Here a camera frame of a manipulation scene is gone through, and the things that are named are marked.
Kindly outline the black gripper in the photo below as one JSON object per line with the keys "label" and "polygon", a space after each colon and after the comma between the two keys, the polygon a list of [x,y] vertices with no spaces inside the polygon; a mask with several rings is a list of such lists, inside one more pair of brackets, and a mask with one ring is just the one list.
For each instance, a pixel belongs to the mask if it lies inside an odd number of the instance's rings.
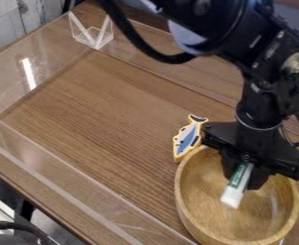
{"label": "black gripper", "polygon": [[224,178],[245,162],[253,164],[246,190],[261,188],[271,175],[299,180],[299,142],[291,144],[279,131],[284,117],[272,109],[237,108],[233,122],[201,127],[201,142],[221,156]]}

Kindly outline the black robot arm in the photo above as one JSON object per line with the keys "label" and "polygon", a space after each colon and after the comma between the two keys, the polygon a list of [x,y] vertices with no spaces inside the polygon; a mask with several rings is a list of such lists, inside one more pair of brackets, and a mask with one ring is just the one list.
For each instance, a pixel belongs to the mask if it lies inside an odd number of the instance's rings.
{"label": "black robot arm", "polygon": [[288,118],[299,121],[299,31],[273,14],[273,0],[140,0],[166,20],[181,48],[176,55],[148,45],[114,0],[97,1],[121,33],[157,61],[180,64],[218,56],[237,67],[236,120],[201,126],[201,143],[218,150],[224,176],[249,161],[248,189],[260,189],[275,174],[299,179],[299,142],[283,129]]}

